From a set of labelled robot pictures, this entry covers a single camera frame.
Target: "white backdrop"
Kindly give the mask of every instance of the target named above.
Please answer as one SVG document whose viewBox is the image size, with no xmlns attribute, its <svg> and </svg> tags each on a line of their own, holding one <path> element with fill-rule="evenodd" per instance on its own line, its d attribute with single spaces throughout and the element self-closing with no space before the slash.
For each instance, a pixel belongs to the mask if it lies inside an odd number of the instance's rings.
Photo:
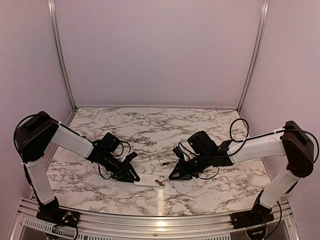
<svg viewBox="0 0 320 240">
<path fill-rule="evenodd" d="M 261 1 L 58 0 L 78 106 L 236 108 Z"/>
</svg>

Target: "marble table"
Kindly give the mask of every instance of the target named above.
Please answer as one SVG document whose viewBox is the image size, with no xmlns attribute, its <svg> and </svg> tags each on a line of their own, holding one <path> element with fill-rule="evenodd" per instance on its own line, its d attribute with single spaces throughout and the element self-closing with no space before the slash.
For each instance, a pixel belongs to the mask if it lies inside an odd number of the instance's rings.
<svg viewBox="0 0 320 240">
<path fill-rule="evenodd" d="M 70 128 L 91 140 L 111 132 L 131 144 L 138 156 L 131 162 L 138 174 L 168 176 L 178 159 L 172 149 L 179 141 L 204 130 L 217 144 L 229 139 L 234 110 L 190 108 L 80 108 Z M 235 138 L 245 135 L 243 123 L 234 125 Z M 210 167 L 201 175 L 217 172 Z M 210 180 L 166 182 L 174 190 L 105 180 L 96 163 L 58 147 L 47 175 L 60 205 L 92 212 L 135 216 L 190 216 L 239 211 L 252 207 L 270 183 L 260 159 L 221 167 Z"/>
</svg>

